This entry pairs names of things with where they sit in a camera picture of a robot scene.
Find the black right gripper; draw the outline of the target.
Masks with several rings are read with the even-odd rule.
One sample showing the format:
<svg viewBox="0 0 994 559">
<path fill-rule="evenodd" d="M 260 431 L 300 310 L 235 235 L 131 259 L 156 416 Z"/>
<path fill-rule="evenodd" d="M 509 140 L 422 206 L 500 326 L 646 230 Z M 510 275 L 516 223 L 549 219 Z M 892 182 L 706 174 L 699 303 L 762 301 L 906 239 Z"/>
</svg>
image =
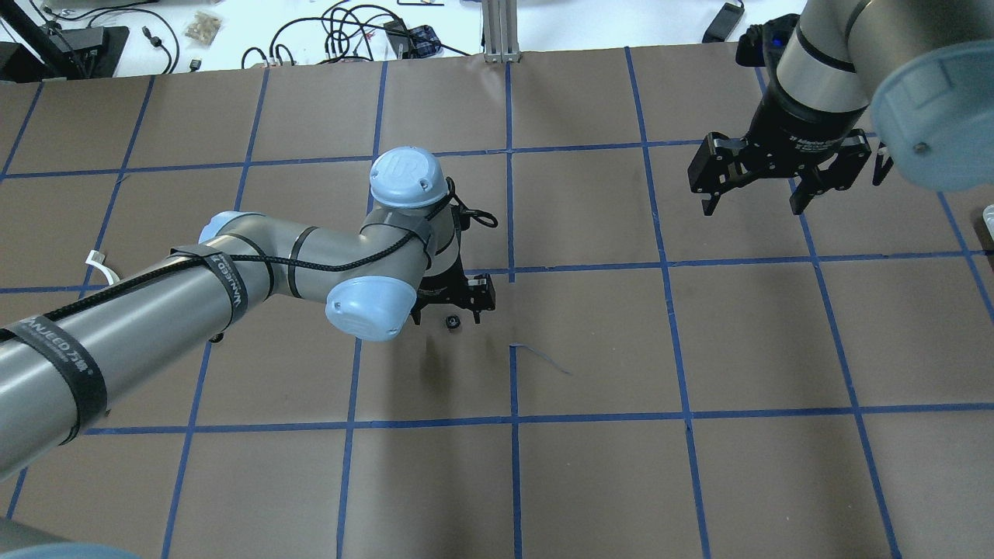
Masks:
<svg viewBox="0 0 994 559">
<path fill-rule="evenodd" d="M 780 85 L 768 85 L 742 138 L 709 132 L 688 166 L 692 193 L 702 196 L 713 216 L 723 195 L 757 179 L 800 182 L 791 194 L 793 215 L 828 191 L 852 187 L 872 155 L 865 130 L 855 128 L 866 106 L 842 113 L 822 111 L 792 99 Z M 832 159 L 827 169 L 820 164 Z"/>
</svg>

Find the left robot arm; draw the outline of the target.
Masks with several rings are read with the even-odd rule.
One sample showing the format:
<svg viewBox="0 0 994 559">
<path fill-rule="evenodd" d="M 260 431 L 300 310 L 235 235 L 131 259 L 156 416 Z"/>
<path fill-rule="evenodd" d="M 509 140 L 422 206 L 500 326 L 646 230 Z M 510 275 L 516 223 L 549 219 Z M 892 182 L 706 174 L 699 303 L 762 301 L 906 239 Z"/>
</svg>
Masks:
<svg viewBox="0 0 994 559">
<path fill-rule="evenodd" d="M 469 208 L 433 153 L 401 146 L 369 172 L 358 233 L 258 212 L 213 216 L 194 245 L 64 307 L 2 329 L 2 477 L 77 439 L 121 398 L 273 296 L 320 302 L 364 341 L 394 339 L 422 309 L 495 308 L 490 275 L 468 277 L 461 237 L 498 219 Z"/>
</svg>

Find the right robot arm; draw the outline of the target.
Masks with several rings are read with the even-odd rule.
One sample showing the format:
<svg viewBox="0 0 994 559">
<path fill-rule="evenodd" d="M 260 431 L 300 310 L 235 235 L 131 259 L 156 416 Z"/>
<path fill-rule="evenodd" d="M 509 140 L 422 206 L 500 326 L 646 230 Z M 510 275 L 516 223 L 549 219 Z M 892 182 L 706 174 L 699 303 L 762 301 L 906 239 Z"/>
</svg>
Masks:
<svg viewBox="0 0 994 559">
<path fill-rule="evenodd" d="M 992 184 L 990 1 L 809 1 L 753 25 L 735 61 L 768 82 L 749 129 L 710 132 L 686 173 L 703 213 L 761 179 L 796 179 L 795 215 L 874 163 L 937 192 Z"/>
</svg>

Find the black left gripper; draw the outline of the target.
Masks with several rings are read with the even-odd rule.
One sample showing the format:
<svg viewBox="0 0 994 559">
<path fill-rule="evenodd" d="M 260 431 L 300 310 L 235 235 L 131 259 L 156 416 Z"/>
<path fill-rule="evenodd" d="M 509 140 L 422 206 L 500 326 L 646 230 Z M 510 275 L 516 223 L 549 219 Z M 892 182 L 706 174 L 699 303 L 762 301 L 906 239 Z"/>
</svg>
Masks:
<svg viewBox="0 0 994 559">
<path fill-rule="evenodd" d="M 461 258 L 462 233 L 473 223 L 483 227 L 498 227 L 499 220 L 491 213 L 470 209 L 457 195 L 455 183 L 447 181 L 447 197 L 433 208 L 429 220 L 436 234 L 437 247 L 432 264 L 418 287 L 418 298 L 409 316 L 420 325 L 422 311 L 430 305 L 453 305 L 471 311 L 474 322 L 480 323 L 484 311 L 495 309 L 495 287 L 487 273 L 468 277 Z"/>
</svg>

